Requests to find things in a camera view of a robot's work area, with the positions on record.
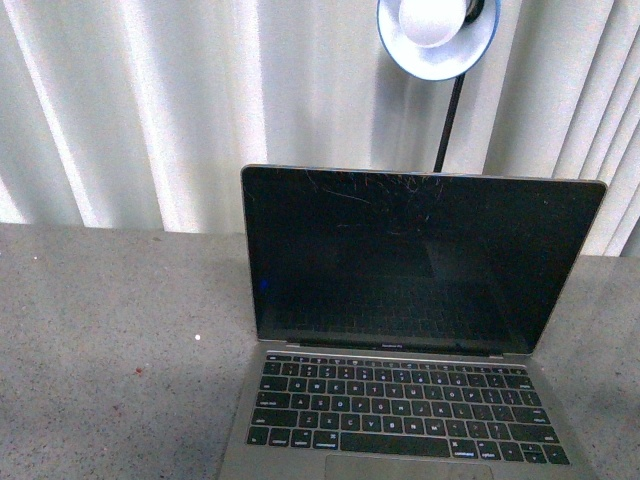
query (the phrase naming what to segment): cracked screen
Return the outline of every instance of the cracked screen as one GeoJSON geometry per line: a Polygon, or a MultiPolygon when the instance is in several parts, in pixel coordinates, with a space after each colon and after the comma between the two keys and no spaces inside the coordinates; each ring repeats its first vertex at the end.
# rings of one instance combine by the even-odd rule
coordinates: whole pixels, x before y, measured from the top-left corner
{"type": "Polygon", "coordinates": [[[261,339],[530,353],[599,182],[249,166],[261,339]]]}

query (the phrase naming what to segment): vertical blind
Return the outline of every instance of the vertical blind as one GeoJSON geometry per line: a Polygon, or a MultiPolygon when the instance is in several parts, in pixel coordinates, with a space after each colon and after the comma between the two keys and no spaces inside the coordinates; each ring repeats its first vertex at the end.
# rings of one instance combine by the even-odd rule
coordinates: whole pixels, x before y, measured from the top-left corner
{"type": "MultiPolygon", "coordinates": [[[[242,231],[247,163],[431,171],[453,82],[376,0],[3,0],[0,221],[242,231]]],[[[640,255],[640,0],[503,0],[444,171],[599,179],[583,253],[640,255]]]]}

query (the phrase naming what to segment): keyboard key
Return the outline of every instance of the keyboard key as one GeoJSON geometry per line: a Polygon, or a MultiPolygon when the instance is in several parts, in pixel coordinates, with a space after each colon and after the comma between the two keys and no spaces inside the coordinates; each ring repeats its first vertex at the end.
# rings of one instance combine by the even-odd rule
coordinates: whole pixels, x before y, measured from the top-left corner
{"type": "Polygon", "coordinates": [[[523,390],[520,392],[520,397],[522,398],[522,403],[530,407],[540,407],[542,405],[536,392],[523,390]]]}
{"type": "Polygon", "coordinates": [[[291,408],[298,410],[308,410],[311,396],[306,393],[294,393],[291,397],[291,408]]]}
{"type": "Polygon", "coordinates": [[[500,392],[493,388],[483,388],[482,398],[486,403],[502,403],[500,392]]]}
{"type": "Polygon", "coordinates": [[[250,427],[247,443],[249,445],[266,445],[268,437],[269,429],[267,427],[250,427]]]}
{"type": "Polygon", "coordinates": [[[325,393],[327,391],[326,380],[309,380],[309,393],[325,393]]]}
{"type": "Polygon", "coordinates": [[[262,373],[265,375],[280,375],[280,365],[281,363],[279,362],[265,362],[262,373]]]}
{"type": "Polygon", "coordinates": [[[447,433],[450,437],[466,437],[467,429],[464,427],[462,420],[447,420],[445,422],[447,426],[447,433]]]}
{"type": "Polygon", "coordinates": [[[388,414],[391,413],[391,404],[386,398],[371,399],[371,413],[388,414]]]}
{"type": "Polygon", "coordinates": [[[418,385],[405,385],[404,396],[409,399],[423,398],[422,388],[418,385]]]}
{"type": "Polygon", "coordinates": [[[351,399],[340,395],[331,397],[331,410],[334,412],[348,412],[351,410],[351,399]]]}
{"type": "Polygon", "coordinates": [[[316,430],[315,432],[313,432],[313,448],[322,450],[337,450],[338,433],[316,430]]]}
{"type": "Polygon", "coordinates": [[[400,416],[411,415],[409,400],[391,400],[391,413],[400,416]]]}
{"type": "Polygon", "coordinates": [[[569,465],[569,459],[560,445],[543,445],[549,463],[555,465],[569,465]]]}
{"type": "Polygon", "coordinates": [[[442,387],[438,387],[436,385],[425,385],[424,398],[427,400],[442,400],[444,398],[442,395],[442,387]]]}
{"type": "Polygon", "coordinates": [[[318,366],[317,365],[303,365],[300,368],[300,376],[306,378],[315,378],[318,376],[318,366]]]}
{"type": "Polygon", "coordinates": [[[318,376],[320,378],[336,378],[336,367],[333,365],[320,365],[318,376]]]}
{"type": "Polygon", "coordinates": [[[425,418],[424,431],[427,435],[444,437],[444,420],[438,420],[437,418],[425,418]]]}
{"type": "Polygon", "coordinates": [[[382,383],[378,382],[367,382],[365,384],[365,390],[367,392],[368,397],[383,397],[384,396],[384,386],[382,383]]]}
{"type": "Polygon", "coordinates": [[[487,423],[487,428],[489,429],[489,434],[491,438],[496,440],[511,440],[511,435],[509,435],[509,429],[504,423],[487,423]]]}
{"type": "Polygon", "coordinates": [[[529,377],[525,377],[522,375],[505,375],[505,382],[509,388],[516,388],[520,390],[533,390],[533,384],[531,383],[531,379],[529,377]]]}
{"type": "Polygon", "coordinates": [[[560,443],[556,432],[548,425],[520,425],[509,424],[509,430],[514,440],[519,442],[560,443]]]}
{"type": "Polygon", "coordinates": [[[371,411],[371,400],[365,397],[353,397],[351,399],[351,410],[357,413],[369,413],[371,411]]]}
{"type": "Polygon", "coordinates": [[[348,395],[364,395],[364,382],[355,382],[350,380],[347,382],[348,395]]]}
{"type": "Polygon", "coordinates": [[[379,432],[382,430],[382,422],[377,415],[362,416],[362,430],[365,432],[379,432]]]}
{"type": "Polygon", "coordinates": [[[544,455],[542,454],[542,452],[540,453],[525,452],[524,458],[529,463],[547,463],[547,459],[544,458],[544,455]]]}
{"type": "Polygon", "coordinates": [[[374,378],[377,382],[391,382],[393,380],[391,370],[388,368],[376,368],[374,371],[374,378]]]}
{"type": "Polygon", "coordinates": [[[287,383],[288,382],[286,377],[270,377],[265,375],[260,380],[260,390],[269,390],[273,392],[286,392],[287,383]]]}
{"type": "Polygon", "coordinates": [[[482,396],[479,388],[463,388],[462,396],[468,403],[482,403],[482,396]]]}
{"type": "Polygon", "coordinates": [[[298,423],[298,412],[295,410],[271,410],[256,408],[251,418],[252,425],[270,427],[295,427],[298,423]]]}
{"type": "Polygon", "coordinates": [[[267,355],[267,360],[277,361],[277,362],[290,362],[290,355],[267,355]]]}
{"type": "Polygon", "coordinates": [[[502,375],[486,375],[487,384],[493,388],[506,388],[502,375]]]}
{"type": "Polygon", "coordinates": [[[421,371],[412,371],[411,380],[413,381],[413,383],[419,383],[419,384],[431,383],[429,380],[429,374],[427,372],[421,372],[421,371]]]}
{"type": "Polygon", "coordinates": [[[340,428],[340,414],[322,412],[320,414],[320,428],[324,430],[338,430],[338,428],[340,428]]]}
{"type": "Polygon", "coordinates": [[[373,368],[367,368],[367,367],[356,368],[356,378],[358,380],[373,380],[373,368]]]}
{"type": "Polygon", "coordinates": [[[524,457],[520,451],[520,447],[517,443],[513,442],[500,442],[500,451],[502,452],[502,458],[507,462],[524,462],[524,457]]]}
{"type": "Polygon", "coordinates": [[[453,410],[453,416],[456,418],[473,418],[471,407],[466,403],[452,403],[451,410],[453,410]]]}
{"type": "Polygon", "coordinates": [[[405,417],[403,422],[404,433],[408,433],[409,435],[424,434],[424,424],[422,423],[422,419],[416,417],[405,417]]]}
{"type": "Polygon", "coordinates": [[[356,378],[356,370],[353,367],[338,367],[338,378],[353,380],[356,378]]]}
{"type": "Polygon", "coordinates": [[[298,426],[301,428],[318,428],[318,412],[300,412],[298,426]]]}
{"type": "Polygon", "coordinates": [[[451,418],[451,406],[446,402],[431,402],[434,417],[451,418]]]}
{"type": "Polygon", "coordinates": [[[340,428],[348,431],[360,430],[360,415],[343,413],[340,416],[340,428]]]}
{"type": "Polygon", "coordinates": [[[333,395],[344,395],[347,392],[347,384],[344,380],[329,380],[327,382],[327,393],[333,395]]]}
{"type": "Polygon", "coordinates": [[[257,407],[289,408],[291,402],[290,393],[259,392],[256,400],[257,407]]]}
{"type": "Polygon", "coordinates": [[[294,448],[310,448],[311,433],[311,430],[294,430],[291,432],[291,446],[294,448]]]}
{"type": "Polygon", "coordinates": [[[520,394],[517,390],[501,390],[502,401],[507,405],[522,405],[520,394]]]}
{"type": "Polygon", "coordinates": [[[290,392],[300,393],[307,391],[307,379],[306,378],[291,378],[289,379],[289,388],[290,392]]]}
{"type": "Polygon", "coordinates": [[[478,451],[473,440],[449,440],[451,453],[455,458],[478,458],[478,451]]]}
{"type": "Polygon", "coordinates": [[[393,381],[396,383],[411,383],[411,372],[409,370],[394,370],[393,381]]]}
{"type": "Polygon", "coordinates": [[[424,400],[414,400],[411,402],[411,411],[417,417],[430,417],[431,406],[424,400]]]}
{"type": "Polygon", "coordinates": [[[467,422],[467,429],[471,438],[489,438],[484,422],[467,422]]]}
{"type": "Polygon", "coordinates": [[[484,460],[500,460],[500,450],[496,442],[482,440],[476,443],[480,458],[484,460]]]}
{"type": "Polygon", "coordinates": [[[457,385],[458,387],[464,387],[468,385],[467,376],[464,373],[449,373],[449,381],[451,382],[451,385],[457,385]]]}
{"type": "Polygon", "coordinates": [[[449,377],[445,372],[431,372],[431,383],[434,385],[449,385],[449,377]]]}
{"type": "Polygon", "coordinates": [[[385,383],[384,391],[388,398],[404,398],[404,390],[398,383],[385,383]]]}
{"type": "Polygon", "coordinates": [[[311,397],[311,410],[328,411],[331,406],[330,398],[328,395],[313,395],[311,397]]]}
{"type": "Polygon", "coordinates": [[[493,410],[493,416],[496,417],[496,420],[499,422],[514,421],[513,415],[511,414],[511,408],[506,405],[493,405],[491,410],[493,410]]]}
{"type": "Polygon", "coordinates": [[[442,387],[444,399],[449,402],[461,402],[462,391],[458,387],[442,387]]]}
{"type": "Polygon", "coordinates": [[[493,420],[491,409],[487,405],[472,405],[471,410],[476,420],[493,420]]]}
{"type": "Polygon", "coordinates": [[[484,375],[470,373],[467,375],[467,380],[469,381],[469,385],[472,387],[484,388],[487,386],[487,381],[484,379],[484,375]]]}
{"type": "Polygon", "coordinates": [[[272,428],[269,433],[269,445],[272,447],[288,447],[290,433],[291,431],[288,428],[272,428]]]}
{"type": "Polygon", "coordinates": [[[342,433],[340,449],[348,452],[384,453],[390,455],[415,455],[449,457],[449,445],[440,438],[398,435],[370,435],[366,433],[342,433]]]}
{"type": "Polygon", "coordinates": [[[513,407],[513,416],[519,423],[535,423],[538,425],[549,425],[549,417],[542,408],[513,407]]]}
{"type": "Polygon", "coordinates": [[[402,419],[400,417],[382,417],[382,428],[385,433],[402,433],[402,419]]]}

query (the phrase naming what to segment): silver laptop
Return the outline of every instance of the silver laptop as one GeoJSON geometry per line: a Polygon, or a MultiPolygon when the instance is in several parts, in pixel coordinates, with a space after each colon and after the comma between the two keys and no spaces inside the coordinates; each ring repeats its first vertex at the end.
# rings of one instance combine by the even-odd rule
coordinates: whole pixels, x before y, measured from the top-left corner
{"type": "Polygon", "coordinates": [[[247,166],[237,479],[595,478],[531,358],[600,182],[247,166]]]}

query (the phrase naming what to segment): gray countertop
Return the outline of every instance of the gray countertop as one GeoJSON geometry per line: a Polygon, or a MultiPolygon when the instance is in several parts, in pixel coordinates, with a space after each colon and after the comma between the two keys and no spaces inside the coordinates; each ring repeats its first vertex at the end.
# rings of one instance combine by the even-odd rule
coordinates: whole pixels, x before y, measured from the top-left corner
{"type": "MultiPolygon", "coordinates": [[[[640,478],[640,259],[580,258],[535,353],[640,478]]],[[[242,236],[0,225],[0,478],[215,478],[255,345],[242,236]]]]}

